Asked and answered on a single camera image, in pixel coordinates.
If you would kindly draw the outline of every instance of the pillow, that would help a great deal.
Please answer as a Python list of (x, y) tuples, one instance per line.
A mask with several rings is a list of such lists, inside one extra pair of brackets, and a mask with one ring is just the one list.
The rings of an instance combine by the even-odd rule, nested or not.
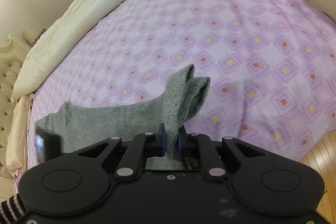
[(15, 105), (13, 121), (7, 142), (6, 167), (14, 177), (16, 170), (26, 171), (27, 130), (30, 116), (30, 95), (24, 95)]

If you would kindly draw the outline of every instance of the geometric pattern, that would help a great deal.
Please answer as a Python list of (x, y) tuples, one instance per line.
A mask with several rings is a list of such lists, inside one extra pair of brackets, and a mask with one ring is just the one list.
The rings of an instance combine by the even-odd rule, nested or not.
[(125, 0), (36, 91), (28, 167), (37, 164), (34, 122), (65, 100), (148, 101), (190, 63), (211, 86), (187, 132), (235, 136), (298, 160), (326, 133), (313, 126), (336, 129), (335, 45), (335, 23), (304, 0)]

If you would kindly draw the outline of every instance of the tufted headboard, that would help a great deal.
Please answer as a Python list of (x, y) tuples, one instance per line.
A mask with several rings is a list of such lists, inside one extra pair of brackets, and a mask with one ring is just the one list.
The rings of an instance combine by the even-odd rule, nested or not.
[(13, 86), (31, 46), (9, 35), (0, 46), (0, 202), (13, 195), (12, 176), (6, 168), (7, 138), (11, 130), (13, 110), (11, 102)]
[(11, 178), (6, 166), (7, 138), (12, 125), (15, 102), (11, 102), (13, 86), (22, 61), (15, 57), (0, 58), (0, 176)]

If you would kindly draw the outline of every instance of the bed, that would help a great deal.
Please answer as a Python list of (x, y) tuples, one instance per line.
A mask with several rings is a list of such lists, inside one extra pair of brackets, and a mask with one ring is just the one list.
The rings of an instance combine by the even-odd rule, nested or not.
[(235, 136), (310, 165), (326, 184), (319, 212), (333, 223), (334, 2), (75, 0), (29, 52), (14, 85), (13, 100), (35, 92), (28, 168), (37, 164), (34, 122), (64, 101), (108, 107), (150, 100), (194, 63), (211, 87), (187, 132)]

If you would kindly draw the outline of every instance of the wooden floor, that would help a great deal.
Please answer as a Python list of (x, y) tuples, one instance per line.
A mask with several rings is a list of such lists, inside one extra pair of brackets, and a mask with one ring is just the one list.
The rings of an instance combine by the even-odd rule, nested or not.
[(336, 134), (328, 133), (299, 162), (315, 169), (323, 178), (325, 193), (317, 211), (336, 224)]
[(336, 134), (324, 136), (299, 162), (315, 169), (323, 178), (325, 194), (317, 211), (336, 223)]

